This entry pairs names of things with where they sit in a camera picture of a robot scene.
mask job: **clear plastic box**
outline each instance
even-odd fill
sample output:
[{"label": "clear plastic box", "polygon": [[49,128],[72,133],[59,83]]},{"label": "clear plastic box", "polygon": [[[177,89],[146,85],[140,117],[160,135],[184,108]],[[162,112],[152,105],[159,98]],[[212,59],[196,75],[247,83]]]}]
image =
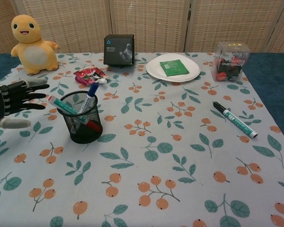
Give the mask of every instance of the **clear plastic box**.
[{"label": "clear plastic box", "polygon": [[211,68],[215,81],[236,81],[247,63],[250,49],[245,43],[219,42]]}]

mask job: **green packet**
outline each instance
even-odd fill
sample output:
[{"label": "green packet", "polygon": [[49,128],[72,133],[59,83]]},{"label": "green packet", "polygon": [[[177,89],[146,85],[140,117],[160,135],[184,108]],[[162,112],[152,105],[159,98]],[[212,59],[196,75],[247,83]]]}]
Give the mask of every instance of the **green packet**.
[{"label": "green packet", "polygon": [[189,73],[181,60],[161,61],[160,65],[168,77]]}]

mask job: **product box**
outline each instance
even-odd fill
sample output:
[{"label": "product box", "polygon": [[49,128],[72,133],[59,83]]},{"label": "product box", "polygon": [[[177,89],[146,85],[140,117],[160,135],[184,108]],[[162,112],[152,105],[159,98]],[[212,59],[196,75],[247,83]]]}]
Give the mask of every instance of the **product box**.
[{"label": "product box", "polygon": [[247,63],[250,50],[244,43],[219,42],[211,68],[216,81],[236,81]]},{"label": "product box", "polygon": [[107,35],[104,38],[105,65],[134,65],[134,35]]}]

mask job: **marker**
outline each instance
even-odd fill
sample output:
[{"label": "marker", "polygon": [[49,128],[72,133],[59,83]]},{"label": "marker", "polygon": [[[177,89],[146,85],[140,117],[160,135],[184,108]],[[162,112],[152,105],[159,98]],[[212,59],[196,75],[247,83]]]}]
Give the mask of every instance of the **marker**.
[{"label": "marker", "polygon": [[86,95],[86,99],[84,101],[84,103],[82,104],[81,109],[79,110],[79,114],[83,113],[87,110],[87,108],[89,107],[90,102],[92,101],[92,97],[95,95],[96,90],[98,89],[99,84],[98,83],[93,83],[90,88],[89,88],[89,92]]},{"label": "marker", "polygon": [[[56,98],[55,96],[50,96],[47,101],[53,106],[57,107],[58,109],[64,112],[67,112],[73,115],[78,114],[76,110],[74,110],[69,105],[65,104],[64,102],[62,102],[60,99]],[[82,124],[87,125],[88,127],[92,128],[96,132],[101,131],[101,128],[97,124],[93,123],[92,121],[87,120],[86,117],[78,116],[77,118],[80,120]]]},{"label": "marker", "polygon": [[257,133],[253,131],[249,126],[247,126],[243,121],[233,115],[232,112],[227,110],[224,106],[218,102],[213,102],[213,106],[219,110],[225,117],[227,117],[232,123],[234,123],[239,129],[241,129],[245,134],[247,134],[252,139],[257,136]]}]

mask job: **black box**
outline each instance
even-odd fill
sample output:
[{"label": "black box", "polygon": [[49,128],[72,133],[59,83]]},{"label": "black box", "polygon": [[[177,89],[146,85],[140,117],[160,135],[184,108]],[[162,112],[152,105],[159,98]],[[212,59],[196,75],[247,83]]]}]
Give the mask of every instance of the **black box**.
[{"label": "black box", "polygon": [[134,35],[107,35],[104,38],[105,65],[134,65]]}]

